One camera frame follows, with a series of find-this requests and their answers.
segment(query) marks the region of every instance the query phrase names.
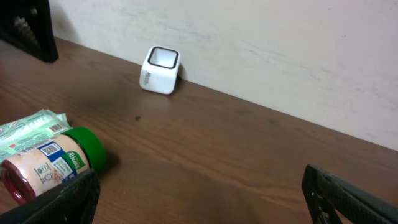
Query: jar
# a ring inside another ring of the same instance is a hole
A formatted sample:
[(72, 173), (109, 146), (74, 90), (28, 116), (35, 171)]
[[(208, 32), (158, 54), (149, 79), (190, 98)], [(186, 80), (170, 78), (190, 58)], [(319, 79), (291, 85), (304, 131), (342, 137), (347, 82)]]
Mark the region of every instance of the jar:
[(106, 154), (100, 140), (77, 127), (28, 147), (3, 161), (2, 180), (19, 204), (93, 168), (101, 172)]

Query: white wall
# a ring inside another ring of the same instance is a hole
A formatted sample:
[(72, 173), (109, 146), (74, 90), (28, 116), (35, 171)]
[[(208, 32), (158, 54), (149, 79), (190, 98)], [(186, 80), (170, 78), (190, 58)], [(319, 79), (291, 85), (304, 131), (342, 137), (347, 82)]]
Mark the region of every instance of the white wall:
[(55, 35), (398, 150), (398, 0), (50, 0)]

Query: white cube speaker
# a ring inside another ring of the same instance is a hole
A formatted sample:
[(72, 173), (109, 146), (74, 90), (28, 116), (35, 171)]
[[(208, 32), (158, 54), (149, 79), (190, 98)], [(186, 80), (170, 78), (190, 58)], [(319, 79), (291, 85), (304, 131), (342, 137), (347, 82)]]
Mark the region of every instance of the white cube speaker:
[(180, 53), (165, 47), (151, 47), (142, 64), (139, 85), (157, 93), (171, 94), (180, 67)]

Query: wood grain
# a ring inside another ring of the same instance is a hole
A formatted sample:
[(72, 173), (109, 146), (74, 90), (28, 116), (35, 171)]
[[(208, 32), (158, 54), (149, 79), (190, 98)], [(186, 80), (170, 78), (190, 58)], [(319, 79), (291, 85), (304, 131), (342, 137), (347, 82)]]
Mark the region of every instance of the wood grain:
[[(144, 91), (139, 65), (57, 46), (44, 64), (0, 43), (0, 123), (48, 108), (100, 137), (109, 167), (94, 223), (310, 223), (307, 164), (398, 205), (393, 150), (185, 81), (170, 96)], [(0, 213), (15, 206), (1, 186)]]

